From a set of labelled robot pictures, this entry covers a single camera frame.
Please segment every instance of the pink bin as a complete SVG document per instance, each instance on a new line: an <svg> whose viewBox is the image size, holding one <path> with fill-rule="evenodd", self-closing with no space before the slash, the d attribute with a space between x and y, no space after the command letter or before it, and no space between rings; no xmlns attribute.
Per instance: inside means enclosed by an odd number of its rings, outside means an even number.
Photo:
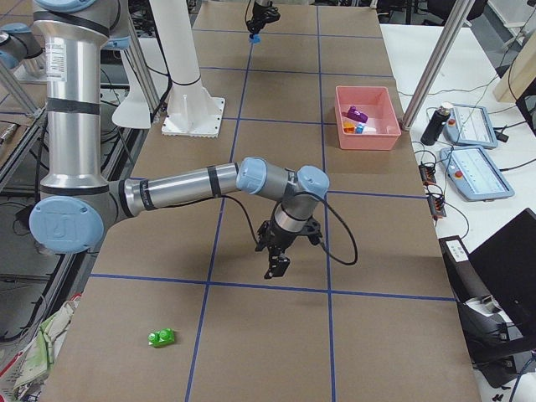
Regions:
<svg viewBox="0 0 536 402"><path fill-rule="evenodd" d="M335 116L341 148L378 151L392 149L400 137L400 128L387 88L383 86L338 86L335 91ZM368 116L364 133L344 132L345 121L357 124L356 121L346 117L350 106L355 106L358 111Z"/></svg>

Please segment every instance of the blue tape line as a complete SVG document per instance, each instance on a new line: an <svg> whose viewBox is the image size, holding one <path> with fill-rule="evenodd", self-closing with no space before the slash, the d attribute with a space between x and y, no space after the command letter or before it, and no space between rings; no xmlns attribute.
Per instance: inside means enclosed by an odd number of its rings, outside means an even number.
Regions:
<svg viewBox="0 0 536 402"><path fill-rule="evenodd" d="M454 297L443 296L419 296L419 295L400 295L395 293L375 293L368 291L331 291L333 295L346 295L346 296L369 296L369 297L381 297L384 299L405 299L405 300L428 300L433 302L455 302Z"/></svg>
<svg viewBox="0 0 536 402"><path fill-rule="evenodd" d="M324 122L324 107L322 104L322 46L320 40L320 10L317 7L317 45L318 45L318 88L320 90L320 122ZM322 139L322 170L326 171L326 146L324 136L324 125L321 125L321 139ZM324 207L324 223L326 225L326 248L329 250L329 226L327 208ZM332 308L332 269L331 260L329 255L326 254L326 277L327 277L327 328L329 332L329 365L330 365L330 378L332 387L332 402L337 402L337 381L335 377L335 341L333 334L333 308Z"/></svg>
<svg viewBox="0 0 536 402"><path fill-rule="evenodd" d="M206 285L206 281L196 281L192 279L178 279L178 278L161 278L155 276L131 276L131 275L117 275L117 274L90 274L92 278L107 278L107 279L127 279L129 281L153 281L153 282L173 282L173 283L185 283L189 285Z"/></svg>
<svg viewBox="0 0 536 402"><path fill-rule="evenodd" d="M241 96L241 99L240 99L240 106L239 106L239 111L238 111L238 119L237 119L236 127L234 129L233 145L231 147L231 153L230 153L230 156L229 156L229 161L230 162L232 162L233 156L235 154L234 149L236 148L238 130L239 130L239 125L240 125L240 114L242 112L242 106L244 104L245 87L246 87L247 80L248 80L248 69L250 67L251 52L252 51L253 51L253 45L250 45L250 55L249 55L249 58L248 58L247 69L246 69L245 77L244 77L244 87L242 88L242 96ZM199 344L201 342L201 334L203 332L204 314L205 314L206 307L207 307L207 300L209 299L209 289L210 289L210 285L211 285L210 279L212 277L212 272L214 270L214 262L215 262L215 259L216 259L216 250L218 249L219 233L220 233L220 230L221 230L221 223L222 223L222 220L223 220L223 217L224 217L224 208L225 208L225 199L222 200L221 207L219 209L218 224L216 226L216 235L214 237L214 246L213 246L213 249L212 249L212 255L210 257L209 273L207 274L207 284L205 285L203 304L201 306L201 312L199 314L198 331L197 331L197 335L196 335L196 338L195 338L195 345L193 347L192 363L191 363L191 366L190 366L190 374L188 376L188 386L186 388L186 394L184 396L184 401L185 402L189 402L190 394L192 392L193 375L195 373L195 364L197 362Z"/></svg>
<svg viewBox="0 0 536 402"><path fill-rule="evenodd" d="M333 295L343 296L369 296L379 297L387 299L410 299L410 300L430 300L433 302L455 302L453 297L444 296L425 296L425 295L403 295L397 293L379 293L373 291L340 291L340 290L328 290L328 289L314 289L309 287L297 287L297 286L278 286L278 285L258 285L253 283L238 283L238 282L222 282L222 281L196 281L191 279L178 279L178 278L162 278L152 276L130 276L130 275L117 275L117 274L90 274L92 278L104 278L104 279L123 279L126 281L155 281L155 282L170 282L170 283L182 283L186 285L210 285L210 286L222 286L222 287L238 287L246 289L263 289L267 291L299 291L302 293L331 293Z"/></svg>
<svg viewBox="0 0 536 402"><path fill-rule="evenodd" d="M241 121L259 121L266 123L290 123L290 124L310 124L314 126L320 126L320 121L294 121L294 120L272 120L272 119L255 119L254 117L241 117Z"/></svg>
<svg viewBox="0 0 536 402"><path fill-rule="evenodd" d="M347 195L365 195L368 197L386 197L386 198L410 198L410 199L424 199L425 195L406 195L406 194L386 194L386 193L363 193L359 191L343 191L343 190L328 190L331 194L347 194Z"/></svg>
<svg viewBox="0 0 536 402"><path fill-rule="evenodd" d="M199 67L201 70L229 70L229 71L249 71L254 73L281 73L281 74L318 74L311 71L286 71L286 70L258 70L258 69L239 69L237 67L213 67L204 66ZM373 78L394 78L393 75L381 75L381 74L353 74L353 73L326 73L324 75L341 75L345 77L373 77Z"/></svg>
<svg viewBox="0 0 536 402"><path fill-rule="evenodd" d="M208 29L208 28L192 28L194 32L216 32L216 33L232 33L232 34L249 34L247 31L238 29ZM291 33L291 32L263 32L263 35L291 35L291 36L312 36L323 38L356 38L356 39L383 39L381 36L363 36L363 35L336 35L336 34L319 34L319 33Z"/></svg>
<svg viewBox="0 0 536 402"><path fill-rule="evenodd" d="M209 299L209 286L205 286L203 295L203 304L201 306L201 313L199 314L198 331L195 337L195 344L193 345L192 363L190 365L190 373L188 375L188 386L186 387L186 394L184 400L188 402L190 400L190 393L192 392L193 373L195 371L195 363L198 358L199 342L201 341L201 331L204 323L204 312L207 308L207 300Z"/></svg>

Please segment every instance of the black device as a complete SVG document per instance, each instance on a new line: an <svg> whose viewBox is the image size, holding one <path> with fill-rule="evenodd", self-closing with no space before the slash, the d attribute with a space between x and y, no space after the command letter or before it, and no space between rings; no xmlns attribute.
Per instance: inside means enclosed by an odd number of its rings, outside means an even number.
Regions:
<svg viewBox="0 0 536 402"><path fill-rule="evenodd" d="M428 122L428 126L426 126L425 132L422 133L420 142L425 145L434 145L436 143L446 121L451 116L452 107L450 103L443 103L434 111L432 118Z"/></svg>
<svg viewBox="0 0 536 402"><path fill-rule="evenodd" d="M524 336L536 336L536 214L523 210L470 256L475 271Z"/></svg>
<svg viewBox="0 0 536 402"><path fill-rule="evenodd" d="M469 354L493 387L514 379L536 348L534 239L536 214L531 209L521 211L472 253L457 236L440 239ZM499 324L464 304L474 297L491 301L490 295L513 325Z"/></svg>

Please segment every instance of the cardboard surface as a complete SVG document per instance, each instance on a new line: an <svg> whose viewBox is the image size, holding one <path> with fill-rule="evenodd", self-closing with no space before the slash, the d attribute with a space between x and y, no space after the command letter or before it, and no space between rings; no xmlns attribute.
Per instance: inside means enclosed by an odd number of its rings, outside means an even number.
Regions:
<svg viewBox="0 0 536 402"><path fill-rule="evenodd" d="M319 247L298 239L287 251L287 274L265 281L267 254L253 251L231 200L143 213L107 235L42 401L479 400L409 137L391 152L343 152L325 117L338 83L388 86L400 111L394 79L359 73L374 64L390 73L381 39L371 39L379 37L374 12L279 9L281 21L252 49L244 4L204 3L195 38L205 86L227 98L222 132L165 137L155 126L133 176L252 155L324 168L332 182L327 199L355 233L360 262L328 263ZM329 39L340 38L320 38L317 29L340 34L338 17L348 33L376 44L350 56L368 61L319 59L318 40L338 46ZM309 45L292 64L282 55L297 52L295 43ZM322 57L348 52L321 48ZM337 76L325 74L329 63ZM255 229L274 205L236 198ZM333 254L350 259L336 220L322 206L315 217ZM180 342L149 348L147 334L160 327L177 329Z"/></svg>

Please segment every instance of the office chair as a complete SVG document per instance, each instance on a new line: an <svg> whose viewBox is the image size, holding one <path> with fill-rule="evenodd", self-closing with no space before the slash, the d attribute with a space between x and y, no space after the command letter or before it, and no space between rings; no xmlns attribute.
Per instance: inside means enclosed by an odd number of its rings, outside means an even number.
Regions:
<svg viewBox="0 0 536 402"><path fill-rule="evenodd" d="M443 26L451 14L451 10L454 7L455 2L456 0L428 0L428 13L434 14L435 16L441 18L441 26ZM484 13L486 4L487 0L476 0L475 4L471 8L471 11L469 12L469 15L467 16L467 21L480 17ZM426 19L424 25L437 24Z"/></svg>

